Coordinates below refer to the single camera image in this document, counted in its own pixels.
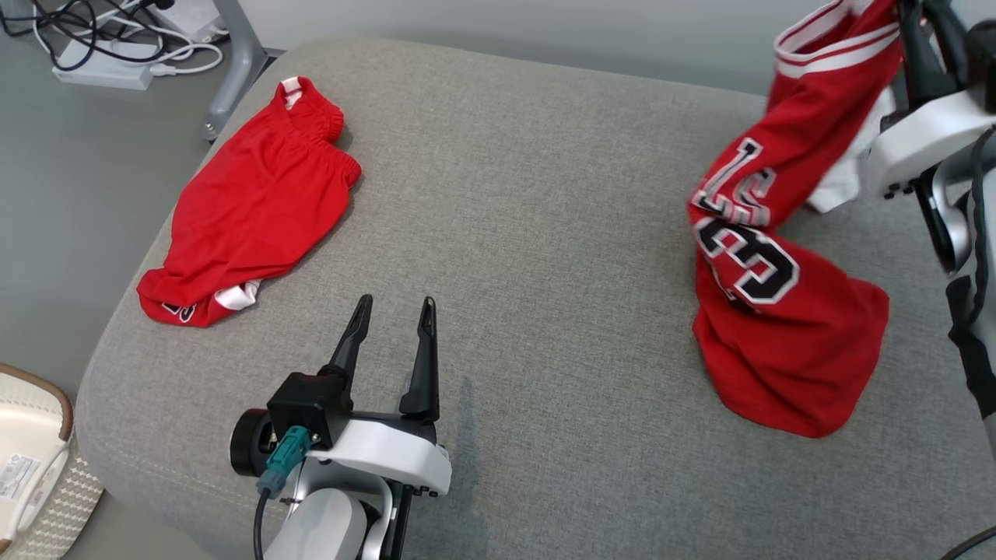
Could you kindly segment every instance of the black cable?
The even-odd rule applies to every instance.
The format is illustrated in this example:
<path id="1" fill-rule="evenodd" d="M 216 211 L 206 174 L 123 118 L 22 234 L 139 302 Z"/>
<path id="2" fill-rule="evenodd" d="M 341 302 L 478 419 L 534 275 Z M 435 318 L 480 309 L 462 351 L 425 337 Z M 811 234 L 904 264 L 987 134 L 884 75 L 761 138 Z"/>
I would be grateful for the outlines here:
<path id="1" fill-rule="evenodd" d="M 252 522 L 252 550 L 256 560 L 263 560 L 263 512 L 266 511 L 266 500 L 270 499 L 270 488 L 263 488 L 256 504 L 256 517 Z"/>
<path id="2" fill-rule="evenodd" d="M 80 2 L 80 0 L 70 0 L 70 4 L 73 4 L 75 2 Z M 121 5 L 117 4 L 116 2 L 114 2 L 114 0 L 105 0 L 105 2 L 107 2 L 107 3 L 111 4 L 112 6 L 114 6 L 116 9 L 118 9 L 119 12 L 121 12 L 123 14 L 127 13 L 124 9 L 122 9 Z M 116 53 L 114 51 L 109 51 L 109 50 L 104 49 L 102 47 L 98 47 L 96 39 L 92 39 L 91 41 L 86 41 L 86 40 L 84 40 L 84 39 L 82 39 L 80 37 L 77 37 L 76 35 L 73 35 L 72 32 L 70 32 L 68 29 L 66 29 L 65 27 L 63 27 L 63 25 L 61 23 L 59 23 L 57 20 L 55 20 L 52 17 L 51 14 L 49 14 L 48 12 L 44 12 L 43 11 L 44 9 L 42 8 L 42 5 L 39 3 L 38 0 L 31 0 L 31 3 L 34 4 L 38 8 L 39 11 L 42 12 L 42 16 L 46 19 L 46 21 L 49 22 L 50 25 L 52 25 L 52 27 L 54 27 L 54 28 L 58 29 L 59 31 L 61 31 L 63 34 L 67 35 L 73 41 L 76 41 L 78 43 L 82 43 L 82 44 L 86 45 L 87 48 L 88 48 L 88 50 L 89 50 L 88 51 L 88 55 L 92 55 L 94 52 L 98 52 L 98 53 L 103 53 L 105 55 L 108 55 L 109 57 L 116 58 L 116 59 L 121 60 L 121 61 L 141 64 L 141 63 L 146 63 L 146 62 L 154 62 L 154 61 L 156 61 L 159 57 L 161 57 L 165 53 L 165 50 L 166 50 L 166 43 L 165 43 L 165 41 L 162 42 L 162 46 L 158 50 L 156 50 L 156 52 L 155 52 L 154 55 L 152 55 L 150 57 L 144 57 L 144 58 L 126 57 L 126 56 L 120 55 L 120 54 L 118 54 L 118 53 Z M 86 6 L 87 7 L 87 11 L 90 12 L 90 19 L 91 19 L 91 22 L 93 23 L 92 31 L 94 32 L 94 34 L 96 34 L 97 33 L 97 13 L 94 12 L 94 7 L 91 6 L 89 2 L 81 2 L 81 3 L 84 6 Z M 146 29 L 146 30 L 148 30 L 148 31 L 150 31 L 152 33 L 155 33 L 154 29 L 151 29 L 150 27 L 148 27 L 144 23 L 142 23 L 140 21 L 137 21 L 136 23 L 138 25 L 140 25 L 141 27 L 143 27 L 144 29 Z M 55 57 L 54 54 L 50 58 L 53 59 L 53 65 L 56 68 L 59 68 L 60 70 L 65 70 L 64 68 L 60 68 L 59 67 L 58 61 L 55 60 L 56 57 Z"/>
<path id="3" fill-rule="evenodd" d="M 57 19 L 66 18 L 66 19 L 70 20 L 70 21 L 65 22 L 66 25 L 72 25 L 72 26 L 75 26 L 75 27 L 81 27 L 81 28 L 84 28 L 84 29 L 90 29 L 90 23 L 88 23 L 87 20 L 85 20 L 83 18 L 83 16 L 80 16 L 79 14 L 74 14 L 73 12 L 68 12 L 66 10 L 60 10 L 60 11 L 58 11 L 58 12 L 56 12 L 54 14 L 54 17 L 56 17 Z M 21 22 L 21 21 L 38 22 L 38 29 L 39 29 L 39 31 L 41 31 L 42 29 L 45 29 L 49 25 L 49 23 L 47 21 L 40 21 L 40 20 L 42 20 L 41 16 L 38 16 L 38 17 L 26 16 L 26 17 L 9 18 L 9 17 L 7 17 L 3 13 L 3 7 L 0 6 L 0 26 L 2 26 L 3 32 L 5 34 L 7 34 L 8 36 L 10 36 L 10 37 L 22 37 L 24 35 L 28 35 L 29 33 L 33 32 L 34 29 L 32 29 L 32 28 L 29 27 L 27 29 L 20 29 L 18 31 L 13 31 L 7 25 L 7 22 Z M 100 33 L 101 33 L 101 37 L 103 39 L 112 39 L 114 37 L 110 33 L 106 32 L 106 31 L 103 31 L 103 30 Z"/>
<path id="4" fill-rule="evenodd" d="M 941 558 L 940 560 L 954 560 L 955 558 L 961 556 L 962 554 L 968 552 L 969 550 L 975 548 L 976 546 L 986 542 L 987 540 L 993 537 L 996 537 L 996 526 L 989 527 L 985 531 L 982 531 L 981 533 L 975 535 L 974 537 L 971 537 L 965 542 L 952 548 L 951 552 L 945 554 L 944 557 Z"/>

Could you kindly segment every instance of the white cable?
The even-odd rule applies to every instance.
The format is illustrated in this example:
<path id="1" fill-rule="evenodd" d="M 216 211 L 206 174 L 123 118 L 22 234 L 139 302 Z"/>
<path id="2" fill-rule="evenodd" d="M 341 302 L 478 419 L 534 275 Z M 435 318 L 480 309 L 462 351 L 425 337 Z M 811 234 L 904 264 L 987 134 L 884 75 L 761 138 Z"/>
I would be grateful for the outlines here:
<path id="1" fill-rule="evenodd" d="M 37 39 L 38 44 L 45 49 L 45 52 L 51 55 L 52 51 L 49 49 L 49 46 L 45 44 L 45 41 L 42 41 L 42 35 L 38 33 L 38 6 L 35 5 L 34 2 L 31 4 L 31 18 L 31 29 L 35 32 L 35 39 Z"/>
<path id="2" fill-rule="evenodd" d="M 131 27 L 138 27 L 138 28 L 141 28 L 141 29 L 145 29 L 144 26 L 142 26 L 140 24 L 137 24 L 136 22 L 131 21 L 131 20 L 126 20 L 126 19 L 123 19 L 123 18 L 119 18 L 117 16 L 112 16 L 111 19 L 113 21 L 116 21 L 116 22 L 122 24 L 122 25 L 131 26 Z M 182 33 L 177 33 L 177 32 L 175 32 L 175 31 L 173 31 L 171 29 L 164 29 L 164 28 L 155 27 L 155 26 L 148 26 L 148 29 L 151 29 L 152 31 L 155 31 L 156 33 L 161 33 L 163 35 L 170 35 L 170 36 L 176 37 L 178 39 L 181 39 L 181 40 L 187 42 L 186 45 L 183 45 L 182 47 L 176 49 L 175 51 L 170 51 L 170 52 L 162 55 L 161 57 L 155 59 L 154 61 L 150 61 L 148 63 L 142 63 L 142 64 L 154 64 L 155 65 L 152 68 L 152 70 L 153 70 L 152 74 L 154 76 L 173 76 L 173 75 L 181 75 L 181 74 L 197 74 L 198 72 L 204 72 L 204 71 L 207 71 L 207 70 L 211 70 L 212 68 L 214 68 L 214 67 L 218 66 L 219 64 L 221 64 L 221 61 L 224 60 L 224 58 L 225 58 L 225 55 L 224 55 L 224 53 L 221 52 L 221 49 L 219 49 L 216 46 L 211 45 L 209 43 L 194 43 L 193 40 L 191 40 L 186 35 L 183 35 Z M 216 54 L 218 56 L 213 61 L 211 61 L 210 63 L 205 64 L 204 66 L 197 67 L 197 68 L 183 68 L 183 69 L 179 69 L 179 68 L 173 68 L 173 67 L 169 67 L 169 66 L 165 66 L 165 65 L 160 65 L 159 64 L 159 63 L 166 62 L 166 61 L 182 61 L 182 60 L 186 60 L 186 59 L 190 58 L 190 55 L 192 55 L 193 52 L 195 50 L 197 50 L 197 49 L 201 49 L 201 50 L 205 50 L 205 51 L 211 51 L 211 52 L 213 52 L 214 54 Z"/>

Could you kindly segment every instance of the label sticker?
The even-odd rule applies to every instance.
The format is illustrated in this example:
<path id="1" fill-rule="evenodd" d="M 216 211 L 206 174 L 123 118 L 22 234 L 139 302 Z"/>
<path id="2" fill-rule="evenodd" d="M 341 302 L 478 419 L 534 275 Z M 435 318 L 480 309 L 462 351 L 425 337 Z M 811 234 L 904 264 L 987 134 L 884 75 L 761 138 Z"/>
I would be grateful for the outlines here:
<path id="1" fill-rule="evenodd" d="M 48 494 L 48 492 L 45 491 L 45 488 L 48 486 L 49 480 L 51 480 L 55 474 L 56 465 L 53 464 L 49 467 L 49 471 L 45 473 L 45 476 L 42 477 L 42 481 L 38 484 L 38 489 L 35 490 L 35 493 L 31 495 L 31 499 L 28 500 L 28 507 L 38 507 L 38 504 L 45 501 L 45 496 Z"/>
<path id="2" fill-rule="evenodd" d="M 31 479 L 41 461 L 14 453 L 0 472 L 0 498 L 16 499 L 17 490 Z"/>

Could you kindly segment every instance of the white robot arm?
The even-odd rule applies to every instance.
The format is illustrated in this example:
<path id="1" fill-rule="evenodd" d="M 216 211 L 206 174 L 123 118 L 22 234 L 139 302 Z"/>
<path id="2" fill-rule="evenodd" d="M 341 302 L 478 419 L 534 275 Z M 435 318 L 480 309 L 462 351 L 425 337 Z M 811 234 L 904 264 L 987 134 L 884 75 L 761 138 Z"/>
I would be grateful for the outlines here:
<path id="1" fill-rule="evenodd" d="M 434 425 L 439 373 L 432 298 L 422 305 L 415 366 L 399 414 L 353 410 L 353 374 L 373 304 L 371 295 L 360 299 L 332 359 L 316 375 L 288 376 L 267 408 L 246 411 L 232 433 L 232 467 L 260 478 L 257 560 L 400 560 L 411 500 L 449 491 L 449 454 L 436 443 Z M 288 477 L 293 497 L 281 500 L 290 505 L 288 517 L 264 555 L 263 507 Z M 374 504 L 358 493 L 375 496 Z"/>
<path id="2" fill-rule="evenodd" d="M 949 274 L 949 337 L 996 454 L 996 313 L 985 308 L 996 305 L 996 20 L 966 31 L 946 0 L 896 6 L 909 111 L 886 118 L 862 179 L 871 189 L 907 182 L 904 191 L 916 193 Z M 950 201 L 959 186 L 967 192 Z"/>

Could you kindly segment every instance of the gray fabric surface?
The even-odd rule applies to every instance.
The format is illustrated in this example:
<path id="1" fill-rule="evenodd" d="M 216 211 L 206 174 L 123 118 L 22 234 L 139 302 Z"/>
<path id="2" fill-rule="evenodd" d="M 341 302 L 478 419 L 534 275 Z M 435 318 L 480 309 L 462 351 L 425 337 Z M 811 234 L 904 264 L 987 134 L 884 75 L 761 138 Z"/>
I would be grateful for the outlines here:
<path id="1" fill-rule="evenodd" d="M 248 555 L 256 498 L 228 465 L 229 433 L 289 372 L 315 371 L 370 292 L 362 410 L 393 410 L 422 297 L 438 304 L 453 485 L 416 501 L 405 558 L 927 559 L 996 522 L 993 460 L 912 199 L 867 194 L 783 230 L 891 297 L 843 429 L 774 431 L 713 392 L 690 329 L 684 202 L 761 98 L 328 41 L 278 60 L 222 140 L 296 74 L 342 107 L 341 146 L 365 180 L 293 273 L 211 329 L 155 324 L 124 294 L 78 406 L 117 498 Z M 143 270 L 168 242 L 167 224 Z"/>

